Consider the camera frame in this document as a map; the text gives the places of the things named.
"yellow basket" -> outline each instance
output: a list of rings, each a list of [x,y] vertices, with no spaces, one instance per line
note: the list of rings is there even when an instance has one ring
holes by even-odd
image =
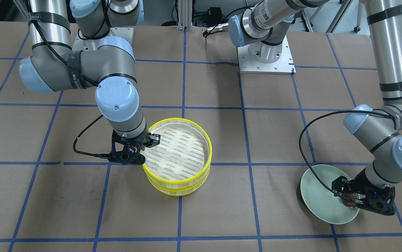
[[[148,180],[157,190],[167,195],[183,196],[193,193],[209,175],[212,161],[212,143],[205,130],[195,122],[184,118],[158,121],[149,130],[157,134],[162,131],[165,134],[161,134],[160,145],[142,152],[147,160],[143,164],[143,169]]]

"robotic arm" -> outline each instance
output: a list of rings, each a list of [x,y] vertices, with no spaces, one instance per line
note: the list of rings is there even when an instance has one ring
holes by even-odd
[[[143,164],[139,154],[160,143],[150,134],[140,106],[135,59],[129,42],[115,36],[113,25],[143,21],[142,0],[71,0],[79,38],[96,44],[96,50],[73,51],[65,0],[30,0],[29,22],[33,56],[22,59],[20,76],[36,93],[96,86],[96,101],[113,127],[112,151],[94,154],[112,162]],[[124,146],[116,150],[115,144]]]
[[[360,0],[366,5],[367,21],[375,53],[384,106],[378,113],[351,113],[344,124],[374,156],[375,160],[348,181],[339,177],[332,183],[338,193],[359,193],[356,206],[383,215],[395,214],[395,186],[402,182],[402,0]],[[257,59],[265,63],[268,51],[281,54],[280,46],[288,26],[287,18],[306,7],[319,7],[328,2],[308,0],[264,0],[253,9],[229,19],[228,29],[233,44],[250,44]],[[354,110],[372,111],[367,105]]]

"white mounting plate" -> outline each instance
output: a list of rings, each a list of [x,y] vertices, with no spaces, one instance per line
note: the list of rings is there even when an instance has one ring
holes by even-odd
[[[291,75],[296,73],[286,36],[283,39],[283,51],[278,61],[274,63],[261,63],[252,59],[247,48],[249,45],[238,48],[238,63],[240,72],[245,74],[275,74]]]
[[[111,28],[108,36],[118,36],[126,39],[132,45],[132,38],[134,36],[134,28],[130,27],[116,27]],[[97,50],[98,42],[100,40],[82,40],[76,36],[75,42],[73,42],[73,51],[90,51]]]

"plate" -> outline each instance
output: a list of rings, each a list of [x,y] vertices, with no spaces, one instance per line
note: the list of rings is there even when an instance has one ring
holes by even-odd
[[[318,177],[329,188],[332,181],[340,176],[350,177],[340,169],[327,164],[313,166]],[[335,197],[327,190],[308,169],[300,180],[300,192],[303,201],[310,211],[319,219],[331,224],[345,224],[352,221],[358,215],[359,208],[350,208],[342,204],[340,197]]]

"table surface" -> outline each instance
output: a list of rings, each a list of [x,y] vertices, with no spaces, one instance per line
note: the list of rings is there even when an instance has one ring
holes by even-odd
[[[402,252],[402,184],[395,216],[360,211],[345,225],[319,220],[296,197],[307,169],[297,147],[304,125],[331,111],[382,105],[370,37],[289,32],[297,73],[251,75],[239,73],[228,33],[207,40],[201,33],[135,27],[148,124],[184,117],[212,140],[205,184],[171,197],[141,166],[72,151],[100,114],[94,89],[28,91],[18,72],[31,56],[27,24],[0,22],[0,251]],[[303,147],[311,162],[354,177],[373,156],[343,117],[313,124]],[[103,119],[79,148],[108,152],[111,132]]]

